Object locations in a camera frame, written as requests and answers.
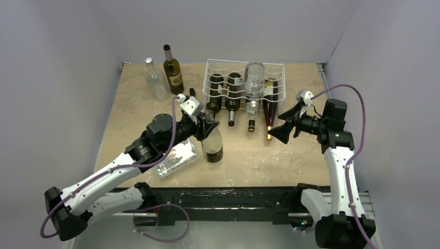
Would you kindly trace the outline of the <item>dark green lower bottle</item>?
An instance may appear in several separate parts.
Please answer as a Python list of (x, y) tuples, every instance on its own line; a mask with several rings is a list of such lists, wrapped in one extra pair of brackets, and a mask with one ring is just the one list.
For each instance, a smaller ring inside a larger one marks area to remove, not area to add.
[(206, 108), (208, 110), (211, 110), (214, 114), (213, 117), (215, 118), (216, 114), (221, 110), (222, 106), (222, 97), (219, 96), (221, 93), (219, 93), (219, 88), (223, 87), (223, 81), (224, 78), (221, 74), (213, 74), (210, 76), (210, 99), (206, 104)]

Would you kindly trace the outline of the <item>black handled screwdriver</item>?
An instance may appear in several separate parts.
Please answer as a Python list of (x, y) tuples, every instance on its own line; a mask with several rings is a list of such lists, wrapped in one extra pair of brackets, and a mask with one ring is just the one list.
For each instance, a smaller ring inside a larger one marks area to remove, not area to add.
[(196, 91), (195, 91), (194, 88), (190, 88), (189, 89), (189, 95), (192, 96), (192, 97), (196, 97)]

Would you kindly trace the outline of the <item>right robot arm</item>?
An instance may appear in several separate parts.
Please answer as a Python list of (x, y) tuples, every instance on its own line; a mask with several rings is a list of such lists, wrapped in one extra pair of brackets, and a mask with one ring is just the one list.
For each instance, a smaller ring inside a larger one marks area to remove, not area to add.
[(316, 135), (327, 163), (331, 202), (323, 194), (307, 188), (291, 197), (294, 209), (307, 209), (313, 218), (315, 241), (321, 248), (364, 248), (376, 231), (375, 221), (367, 218), (354, 175), (354, 140), (344, 130), (347, 104), (337, 99), (326, 100), (321, 117), (309, 116), (302, 102), (280, 114), (285, 123), (269, 130), (282, 143), (301, 132)]

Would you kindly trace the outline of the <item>small dark bottle gold cap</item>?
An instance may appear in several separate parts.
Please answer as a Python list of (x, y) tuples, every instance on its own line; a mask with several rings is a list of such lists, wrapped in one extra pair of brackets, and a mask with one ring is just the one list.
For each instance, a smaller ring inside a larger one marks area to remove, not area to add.
[(249, 133), (253, 133), (255, 131), (255, 118), (254, 117), (249, 118), (247, 130)]

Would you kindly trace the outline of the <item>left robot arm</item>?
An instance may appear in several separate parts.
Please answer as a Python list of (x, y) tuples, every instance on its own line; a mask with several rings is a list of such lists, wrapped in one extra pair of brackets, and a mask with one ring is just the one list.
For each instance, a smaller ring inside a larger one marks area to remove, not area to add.
[(53, 186), (45, 191), (47, 216), (40, 236), (68, 241), (104, 215), (135, 209), (149, 212), (155, 198), (140, 185), (122, 193), (112, 193), (112, 189), (163, 162), (175, 145), (191, 136), (206, 140), (218, 125), (205, 113), (183, 113), (180, 121), (175, 114), (156, 115), (141, 136), (107, 166), (70, 187)]

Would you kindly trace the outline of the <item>red bottle gold foil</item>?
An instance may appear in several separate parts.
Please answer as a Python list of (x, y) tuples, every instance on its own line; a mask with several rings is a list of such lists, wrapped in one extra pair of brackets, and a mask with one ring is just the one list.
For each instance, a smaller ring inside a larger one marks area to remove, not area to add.
[(278, 109), (278, 81), (275, 78), (268, 78), (265, 80), (265, 88), (262, 95), (262, 108), (264, 112), (265, 124), (267, 129), (266, 139), (272, 141), (272, 136), (269, 131), (273, 127), (275, 115)]

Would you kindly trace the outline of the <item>dark bottle silver collar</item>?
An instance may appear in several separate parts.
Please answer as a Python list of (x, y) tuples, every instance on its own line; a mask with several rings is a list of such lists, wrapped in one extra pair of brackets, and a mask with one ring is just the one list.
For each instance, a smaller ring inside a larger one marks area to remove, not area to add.
[(235, 113), (240, 108), (241, 100), (241, 75), (233, 72), (228, 75), (228, 97), (225, 101), (226, 109), (229, 112), (228, 125), (233, 127), (235, 125)]

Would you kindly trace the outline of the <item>dark labelled wine bottle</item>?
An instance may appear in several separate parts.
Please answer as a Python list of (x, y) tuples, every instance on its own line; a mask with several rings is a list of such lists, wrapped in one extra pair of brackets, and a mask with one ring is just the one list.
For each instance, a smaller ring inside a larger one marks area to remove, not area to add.
[(184, 83), (180, 63), (173, 57), (170, 45), (165, 44), (163, 50), (166, 56), (163, 68), (170, 86), (170, 91), (175, 95), (181, 94), (184, 92)]

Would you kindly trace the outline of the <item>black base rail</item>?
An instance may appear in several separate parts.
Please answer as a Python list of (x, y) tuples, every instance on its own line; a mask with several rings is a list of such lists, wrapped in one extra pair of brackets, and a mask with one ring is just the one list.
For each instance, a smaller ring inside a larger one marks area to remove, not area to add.
[(203, 222), (271, 222), (274, 225), (292, 225), (300, 229), (313, 225), (313, 218), (300, 202), (306, 188), (322, 190), (329, 187), (309, 184), (278, 187), (149, 187), (142, 208), (155, 205), (156, 210), (135, 213), (134, 224), (140, 227), (173, 226), (185, 221), (185, 209), (191, 221)]

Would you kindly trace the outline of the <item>clear bottle silver cap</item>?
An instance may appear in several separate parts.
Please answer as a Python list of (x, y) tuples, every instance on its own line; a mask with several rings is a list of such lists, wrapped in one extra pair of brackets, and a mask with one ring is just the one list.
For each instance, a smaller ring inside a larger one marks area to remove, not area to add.
[(145, 80), (150, 89), (152, 97), (157, 101), (167, 99), (169, 96), (169, 90), (166, 86), (164, 74), (156, 69), (151, 57), (146, 58), (144, 62), (147, 67)]

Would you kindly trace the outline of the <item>clear plastic parts box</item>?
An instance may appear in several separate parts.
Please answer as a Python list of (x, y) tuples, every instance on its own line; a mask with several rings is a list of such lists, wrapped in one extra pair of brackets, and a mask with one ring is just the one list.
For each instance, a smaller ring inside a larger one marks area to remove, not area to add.
[(190, 139), (175, 145), (165, 160), (155, 166), (158, 178), (166, 178), (175, 171), (186, 167), (198, 160), (198, 151)]

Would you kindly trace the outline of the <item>tall clear bottle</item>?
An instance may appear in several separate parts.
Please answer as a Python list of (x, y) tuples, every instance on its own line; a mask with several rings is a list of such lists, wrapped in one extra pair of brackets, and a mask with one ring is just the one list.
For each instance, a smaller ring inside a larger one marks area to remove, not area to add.
[[(204, 112), (207, 121), (215, 121), (213, 112), (206, 110)], [(219, 162), (223, 158), (223, 139), (220, 131), (216, 127), (211, 134), (201, 142), (204, 158), (209, 163)]]

